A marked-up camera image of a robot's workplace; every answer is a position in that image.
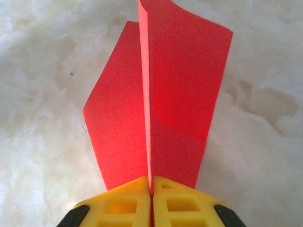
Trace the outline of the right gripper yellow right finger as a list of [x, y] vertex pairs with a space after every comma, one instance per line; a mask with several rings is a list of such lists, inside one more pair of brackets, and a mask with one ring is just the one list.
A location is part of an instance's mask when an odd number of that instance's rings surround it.
[[154, 178], [155, 227], [244, 227], [227, 204], [164, 177]]

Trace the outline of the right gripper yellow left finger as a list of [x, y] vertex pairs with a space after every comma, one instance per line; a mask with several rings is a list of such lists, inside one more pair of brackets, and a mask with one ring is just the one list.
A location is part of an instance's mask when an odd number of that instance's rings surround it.
[[149, 227], [151, 199], [146, 176], [76, 204], [59, 227]]

